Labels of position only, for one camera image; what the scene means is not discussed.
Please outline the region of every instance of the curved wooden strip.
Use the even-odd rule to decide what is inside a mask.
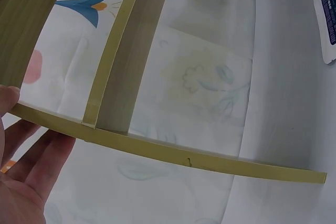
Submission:
[[[54,131],[115,150],[219,173],[290,182],[325,183],[327,174],[311,170],[261,164],[216,153],[170,145],[139,136],[92,129],[80,123],[18,104],[12,114]]]
[[[136,0],[108,79],[96,128],[128,132],[165,0]]]
[[[56,0],[0,0],[0,84],[21,87]]]
[[[82,123],[89,127],[96,127],[99,109],[110,76],[112,64],[117,54],[119,44],[133,10],[135,1],[136,0],[123,0],[116,20],[112,26],[104,52],[101,56],[82,120]]]

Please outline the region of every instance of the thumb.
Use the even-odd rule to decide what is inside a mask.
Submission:
[[[0,117],[14,107],[20,97],[20,89],[0,85]]]

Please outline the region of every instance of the package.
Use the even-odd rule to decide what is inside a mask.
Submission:
[[[336,59],[336,0],[314,0],[320,28],[323,61],[326,64]]]

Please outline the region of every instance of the bedsheet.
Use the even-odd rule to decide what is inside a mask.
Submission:
[[[106,1],[111,6],[120,0]],[[99,13],[96,28],[93,20],[66,5],[54,7],[39,38],[31,69],[41,67],[42,72],[27,73],[22,101],[80,119],[113,15]],[[70,27],[61,25],[64,17],[73,21]],[[109,25],[100,27],[101,22]],[[130,131],[237,156],[254,24],[255,0],[166,0]],[[5,126],[15,120],[5,116]],[[36,139],[27,141],[13,161]],[[77,141],[45,215],[47,223],[218,224],[233,178]]]

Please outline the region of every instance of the blue leaf print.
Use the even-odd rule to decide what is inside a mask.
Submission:
[[[209,218],[198,219],[195,221],[196,224],[219,224],[218,221]]]
[[[232,84],[234,81],[234,75],[232,70],[227,65],[216,66],[216,71],[219,77],[228,84]]]
[[[44,210],[45,218],[48,224],[62,224],[62,215],[54,203],[48,203]]]
[[[206,90],[209,90],[209,91],[215,91],[215,92],[219,91],[218,88],[215,88],[215,87],[211,86],[210,84],[207,84],[207,83],[205,83],[205,82],[203,82],[203,81],[199,81],[199,80],[198,80],[197,82],[198,82],[198,84],[201,85],[201,87],[202,87],[203,89],[206,89]]]
[[[136,162],[124,162],[118,165],[118,171],[132,180],[149,180],[167,176],[165,171]]]

